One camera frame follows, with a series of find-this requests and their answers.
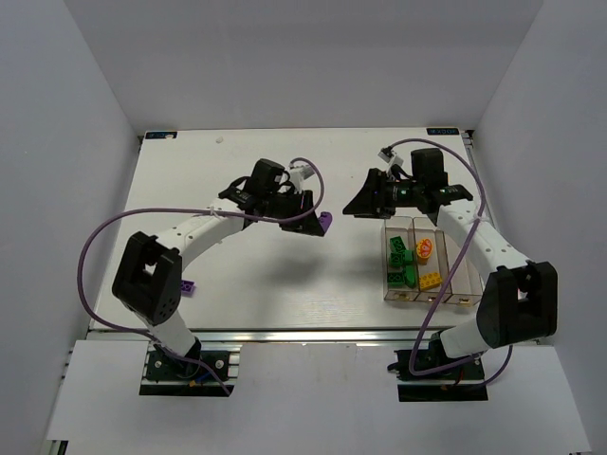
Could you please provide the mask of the purple lego brick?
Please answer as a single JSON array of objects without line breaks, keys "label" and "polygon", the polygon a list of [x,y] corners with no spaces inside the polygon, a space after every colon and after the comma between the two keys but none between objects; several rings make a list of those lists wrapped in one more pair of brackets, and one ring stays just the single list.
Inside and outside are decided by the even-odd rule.
[{"label": "purple lego brick", "polygon": [[181,295],[184,297],[191,297],[195,291],[195,283],[192,281],[183,280],[180,285]]},{"label": "purple lego brick", "polygon": [[330,229],[331,224],[333,222],[333,215],[328,211],[322,211],[318,215],[318,221],[320,223],[322,231],[326,233],[328,229]]}]

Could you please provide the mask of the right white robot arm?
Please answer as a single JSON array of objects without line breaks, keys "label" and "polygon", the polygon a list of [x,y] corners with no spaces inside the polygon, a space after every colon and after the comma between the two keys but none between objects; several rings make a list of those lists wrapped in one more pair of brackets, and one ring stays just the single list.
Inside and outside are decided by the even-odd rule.
[{"label": "right white robot arm", "polygon": [[412,173],[389,145],[379,155],[385,171],[371,169],[343,214],[389,219],[398,208],[415,208],[460,248],[455,261],[468,259],[485,283],[473,319],[435,334],[427,367],[409,367],[415,376],[433,374],[470,361],[474,355],[535,338],[551,337],[558,327],[558,273],[549,262],[534,262],[518,251],[483,217],[483,189],[472,195],[452,184],[445,170],[449,148],[427,139],[411,153]]}]

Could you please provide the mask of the green lego brick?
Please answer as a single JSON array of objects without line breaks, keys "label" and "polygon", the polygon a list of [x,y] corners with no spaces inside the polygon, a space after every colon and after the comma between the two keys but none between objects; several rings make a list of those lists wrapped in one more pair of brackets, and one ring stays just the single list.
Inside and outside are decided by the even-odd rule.
[{"label": "green lego brick", "polygon": [[389,239],[389,247],[394,254],[401,254],[407,250],[407,247],[400,236],[391,237]]},{"label": "green lego brick", "polygon": [[397,272],[388,272],[386,274],[386,283],[389,287],[403,287],[405,285],[405,274],[402,270]]},{"label": "green lego brick", "polygon": [[388,264],[392,268],[401,268],[404,265],[403,255],[401,253],[391,253]]}]

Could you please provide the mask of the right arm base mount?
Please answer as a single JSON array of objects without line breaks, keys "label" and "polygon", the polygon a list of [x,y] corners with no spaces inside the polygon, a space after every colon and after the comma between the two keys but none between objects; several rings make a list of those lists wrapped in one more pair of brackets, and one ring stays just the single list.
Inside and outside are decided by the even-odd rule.
[{"label": "right arm base mount", "polygon": [[409,371],[411,350],[395,351],[387,372],[396,376],[401,403],[459,403],[488,400],[485,371],[480,360],[440,373],[415,376]]}]

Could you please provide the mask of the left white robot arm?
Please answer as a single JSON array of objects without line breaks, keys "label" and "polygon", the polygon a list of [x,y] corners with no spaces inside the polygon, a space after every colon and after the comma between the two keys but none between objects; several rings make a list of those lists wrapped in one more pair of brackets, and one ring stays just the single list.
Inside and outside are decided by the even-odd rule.
[{"label": "left white robot arm", "polygon": [[145,325],[155,345],[180,368],[200,361],[201,345],[178,312],[183,271],[207,250],[256,223],[322,237],[331,217],[304,182],[319,175],[308,159],[288,166],[259,159],[251,174],[234,180],[204,209],[156,234],[139,231],[127,241],[112,284],[113,295]]}]

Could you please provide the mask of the yellow lego brick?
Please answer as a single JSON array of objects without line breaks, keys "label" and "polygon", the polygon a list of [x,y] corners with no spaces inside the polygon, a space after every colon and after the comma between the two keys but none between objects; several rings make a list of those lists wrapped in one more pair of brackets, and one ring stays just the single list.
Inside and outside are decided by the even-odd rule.
[{"label": "yellow lego brick", "polygon": [[419,276],[419,289],[427,291],[442,285],[442,277],[439,272],[430,272]]}]

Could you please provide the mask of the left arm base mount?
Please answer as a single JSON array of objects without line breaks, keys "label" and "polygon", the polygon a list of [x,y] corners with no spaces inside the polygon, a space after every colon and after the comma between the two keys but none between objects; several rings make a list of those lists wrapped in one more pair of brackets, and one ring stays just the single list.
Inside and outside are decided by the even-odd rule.
[{"label": "left arm base mount", "polygon": [[160,349],[150,347],[145,357],[139,394],[142,396],[183,396],[227,398],[233,391],[240,363],[240,349],[203,347],[200,360],[218,376],[226,392],[204,367],[170,358]]}]

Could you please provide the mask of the orange oval lego piece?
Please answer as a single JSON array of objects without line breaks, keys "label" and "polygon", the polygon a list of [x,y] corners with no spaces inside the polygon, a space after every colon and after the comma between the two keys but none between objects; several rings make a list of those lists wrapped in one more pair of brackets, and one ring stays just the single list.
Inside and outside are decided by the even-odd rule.
[{"label": "orange oval lego piece", "polygon": [[416,243],[415,254],[419,264],[427,264],[434,252],[434,243],[430,238],[422,238]]}]

